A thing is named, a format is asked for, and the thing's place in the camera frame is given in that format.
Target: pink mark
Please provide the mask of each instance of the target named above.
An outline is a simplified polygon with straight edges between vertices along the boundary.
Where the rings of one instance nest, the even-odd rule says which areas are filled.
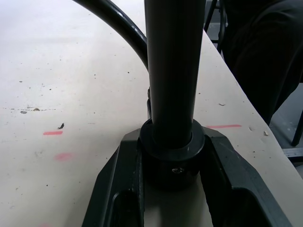
[[[61,135],[63,131],[46,131],[43,133],[45,136],[51,136],[51,135]]]
[[[47,224],[47,223],[43,223],[43,224],[39,225],[39,227],[51,227],[51,225]]]
[[[242,125],[239,125],[239,124],[207,125],[207,128],[209,128],[209,129],[224,129],[224,128],[236,128],[236,127],[242,127]]]
[[[70,160],[72,157],[73,157],[72,153],[61,153],[61,154],[55,155],[54,159],[59,162],[65,162],[65,161]]]

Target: curved black hose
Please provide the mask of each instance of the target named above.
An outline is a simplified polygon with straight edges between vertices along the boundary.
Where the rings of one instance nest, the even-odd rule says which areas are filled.
[[[118,6],[110,0],[74,1],[96,14],[115,29],[136,51],[148,70],[146,37]]]

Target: floor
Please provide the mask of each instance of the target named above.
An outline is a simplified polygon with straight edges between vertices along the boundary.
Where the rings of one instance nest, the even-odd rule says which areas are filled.
[[[211,1],[208,0],[206,2],[205,8],[205,19],[207,17],[210,5]],[[211,24],[207,31],[207,34],[210,39],[218,39],[219,28],[220,13],[219,10],[215,9]],[[298,88],[289,96],[289,98],[274,114],[272,121],[269,125],[278,143],[280,144],[281,148],[285,153],[297,152],[303,154],[303,139],[300,140],[300,143],[296,147],[291,146],[291,141],[293,140],[294,133],[303,110],[303,103],[302,101],[300,101],[302,97],[303,84],[300,84]]]

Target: black metal base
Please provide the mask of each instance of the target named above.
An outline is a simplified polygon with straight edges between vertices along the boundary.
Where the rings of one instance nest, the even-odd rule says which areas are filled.
[[[125,135],[99,173],[82,227],[143,227],[143,174],[157,186],[175,190],[196,180],[198,171],[214,227],[291,226],[256,169],[225,136],[208,128],[204,135],[194,121],[188,154],[185,148],[165,154],[164,148],[151,150],[154,143],[145,138],[150,124],[144,124],[140,135],[140,130]],[[195,144],[195,135],[204,138]]]

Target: table surface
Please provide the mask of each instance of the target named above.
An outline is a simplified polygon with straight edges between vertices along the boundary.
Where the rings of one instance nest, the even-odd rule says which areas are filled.
[[[145,32],[143,0],[115,3]],[[148,73],[71,0],[1,0],[0,20],[0,226],[80,227],[98,173],[147,120]],[[194,118],[226,135],[303,226],[300,176],[206,35]],[[146,227],[212,226],[201,183],[146,191]]]

